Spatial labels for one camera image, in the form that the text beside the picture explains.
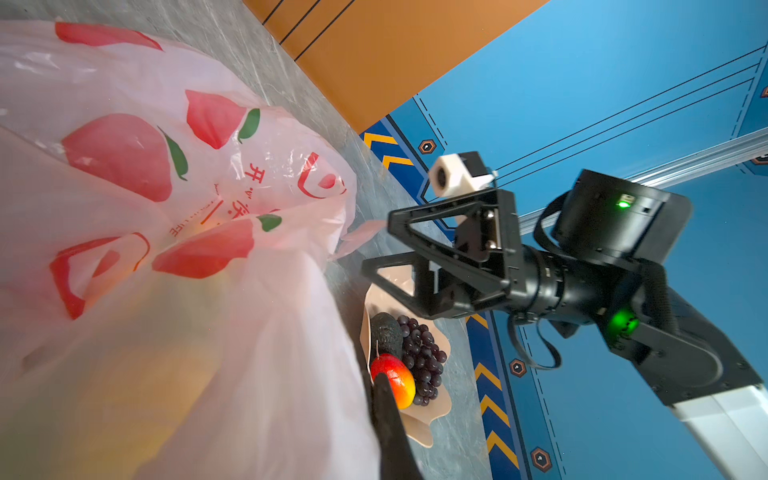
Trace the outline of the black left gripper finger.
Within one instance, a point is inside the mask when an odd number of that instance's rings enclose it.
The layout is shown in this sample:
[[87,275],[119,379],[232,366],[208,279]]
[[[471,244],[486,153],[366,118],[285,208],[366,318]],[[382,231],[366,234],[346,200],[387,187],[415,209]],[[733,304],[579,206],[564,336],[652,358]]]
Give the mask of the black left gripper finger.
[[389,379],[383,373],[373,379],[370,390],[370,418],[381,450],[380,478],[422,480]]

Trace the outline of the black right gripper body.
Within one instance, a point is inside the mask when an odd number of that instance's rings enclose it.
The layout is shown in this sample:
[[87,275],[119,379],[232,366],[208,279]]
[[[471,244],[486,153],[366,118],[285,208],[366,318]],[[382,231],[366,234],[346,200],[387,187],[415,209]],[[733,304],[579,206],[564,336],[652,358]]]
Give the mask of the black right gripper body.
[[548,318],[564,336],[600,323],[600,310],[627,273],[616,265],[577,259],[552,246],[523,243],[514,195],[486,189],[449,201],[465,219],[455,231],[449,280],[452,317],[505,311],[515,324]]

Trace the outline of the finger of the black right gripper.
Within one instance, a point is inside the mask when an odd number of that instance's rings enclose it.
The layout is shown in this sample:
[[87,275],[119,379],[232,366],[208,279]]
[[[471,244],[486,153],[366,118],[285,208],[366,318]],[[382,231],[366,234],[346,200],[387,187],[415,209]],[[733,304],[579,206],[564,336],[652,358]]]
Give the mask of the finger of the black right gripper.
[[[411,269],[411,293],[384,277],[385,270],[401,266]],[[362,273],[408,310],[430,320],[469,316],[509,301],[507,279],[452,255],[412,251],[370,258],[362,262]]]
[[424,256],[466,264],[517,264],[519,220],[513,193],[487,188],[392,211],[388,233]]

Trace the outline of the dark avocado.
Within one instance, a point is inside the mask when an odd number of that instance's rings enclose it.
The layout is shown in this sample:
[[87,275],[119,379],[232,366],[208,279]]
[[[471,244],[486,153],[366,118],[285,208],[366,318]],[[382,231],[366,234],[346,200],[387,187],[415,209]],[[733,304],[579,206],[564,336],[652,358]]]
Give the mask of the dark avocado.
[[403,353],[402,329],[398,321],[389,313],[377,313],[370,320],[370,352],[373,358],[392,355],[401,359]]

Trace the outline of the orange yellow peach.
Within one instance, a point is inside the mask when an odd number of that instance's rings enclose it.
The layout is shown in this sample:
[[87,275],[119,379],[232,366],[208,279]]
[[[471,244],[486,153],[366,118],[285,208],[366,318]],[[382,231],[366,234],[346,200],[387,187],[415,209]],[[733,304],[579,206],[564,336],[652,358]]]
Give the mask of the orange yellow peach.
[[384,374],[389,381],[395,403],[399,410],[405,410],[413,404],[416,395],[416,385],[411,371],[396,356],[381,354],[370,365],[370,374],[375,380]]

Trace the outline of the pink printed plastic bag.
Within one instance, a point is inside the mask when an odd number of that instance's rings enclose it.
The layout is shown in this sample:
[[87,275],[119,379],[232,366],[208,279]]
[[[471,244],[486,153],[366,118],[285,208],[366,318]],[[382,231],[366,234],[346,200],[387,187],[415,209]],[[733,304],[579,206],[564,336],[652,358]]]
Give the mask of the pink printed plastic bag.
[[219,61],[1,25],[1,475],[376,479],[324,270],[356,178]]

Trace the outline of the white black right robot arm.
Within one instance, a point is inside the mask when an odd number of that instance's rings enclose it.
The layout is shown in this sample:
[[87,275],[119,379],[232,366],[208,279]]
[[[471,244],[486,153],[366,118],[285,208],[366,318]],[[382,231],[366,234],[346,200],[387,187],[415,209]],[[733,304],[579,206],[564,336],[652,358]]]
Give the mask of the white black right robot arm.
[[522,242],[516,199],[498,187],[392,211],[401,254],[364,275],[425,319],[485,311],[563,337],[595,325],[729,479],[767,475],[767,391],[732,341],[667,283],[663,263],[692,213],[686,197],[591,170]]

